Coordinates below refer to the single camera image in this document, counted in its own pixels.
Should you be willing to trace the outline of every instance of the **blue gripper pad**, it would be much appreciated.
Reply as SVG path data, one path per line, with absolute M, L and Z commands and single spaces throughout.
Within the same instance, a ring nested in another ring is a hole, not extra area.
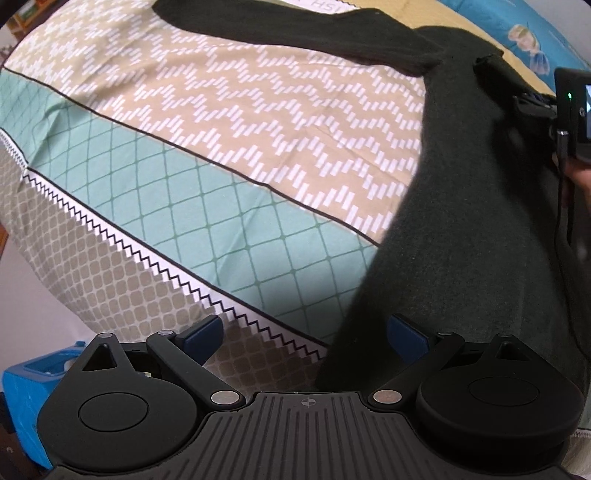
M 222 346 L 222 319 L 217 315 L 208 315 L 177 334 L 174 343 L 199 365 L 203 365 Z
M 31 460 L 45 468 L 53 466 L 37 436 L 37 416 L 66 373 L 65 363 L 75 361 L 84 345 L 84 342 L 77 342 L 73 347 L 14 365 L 2 376 L 8 411 L 22 449 Z
M 388 343 L 406 365 L 413 364 L 429 352 L 427 336 L 396 315 L 388 319 L 386 335 Z

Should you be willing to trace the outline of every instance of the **zigzag border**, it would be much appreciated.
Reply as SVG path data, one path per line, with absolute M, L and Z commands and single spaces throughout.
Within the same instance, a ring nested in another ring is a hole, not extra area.
M 274 341 L 278 348 L 286 346 L 290 353 L 297 352 L 301 358 L 309 356 L 313 362 L 326 356 L 324 346 L 277 325 L 237 300 L 206 285 L 74 200 L 43 175 L 29 168 L 16 142 L 2 128 L 0 128 L 0 142 L 21 168 L 21 180 L 32 184 L 38 192 L 63 209 L 65 213 L 85 224 L 89 231 L 94 232 L 103 241 L 109 242 L 109 245 L 116 247 L 118 251 L 123 251 L 128 258 L 133 258 L 136 263 L 142 263 L 145 268 L 151 269 L 154 275 L 162 275 L 163 280 L 171 282 L 175 289 L 182 288 L 185 295 L 193 295 L 196 301 L 206 307 L 213 307 L 217 314 L 229 314 L 230 321 L 238 321 L 242 328 L 250 327 L 254 334 L 262 335 L 265 341 Z

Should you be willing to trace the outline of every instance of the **brown cobblestone pattern fabric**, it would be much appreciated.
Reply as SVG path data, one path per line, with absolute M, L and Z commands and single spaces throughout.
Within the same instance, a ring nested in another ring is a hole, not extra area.
M 214 313 L 89 231 L 21 175 L 0 145 L 0 223 L 47 289 L 93 331 L 141 342 L 162 329 L 180 332 Z M 247 396 L 311 385 L 319 364 L 310 357 L 223 320 L 225 341 L 206 364 L 209 371 Z

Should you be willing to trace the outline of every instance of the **garment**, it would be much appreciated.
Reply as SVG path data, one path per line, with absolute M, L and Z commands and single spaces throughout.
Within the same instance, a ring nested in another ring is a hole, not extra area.
M 569 335 L 553 251 L 557 179 L 549 154 L 520 138 L 472 70 L 477 58 L 498 50 L 463 30 L 413 31 L 374 10 L 329 16 L 259 2 L 215 3 L 215 15 L 207 1 L 158 0 L 154 11 L 185 30 L 354 53 L 425 75 L 422 165 L 329 349 L 317 387 L 369 392 L 400 371 L 385 337 L 387 318 L 400 313 L 472 342 L 512 333 L 586 393 L 589 367 Z M 377 44 L 366 50 L 370 38 Z M 588 290 L 562 238 L 559 251 L 574 329 L 591 351 Z

